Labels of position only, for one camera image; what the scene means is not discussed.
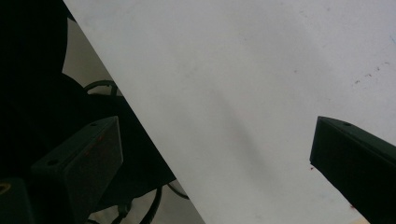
table surface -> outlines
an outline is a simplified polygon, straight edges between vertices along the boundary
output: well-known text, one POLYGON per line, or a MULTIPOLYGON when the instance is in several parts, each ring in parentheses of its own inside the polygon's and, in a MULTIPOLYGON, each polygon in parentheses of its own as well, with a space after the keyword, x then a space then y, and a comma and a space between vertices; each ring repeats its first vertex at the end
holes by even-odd
POLYGON ((317 116, 396 144, 393 0, 64 0, 205 223, 350 223, 317 116))

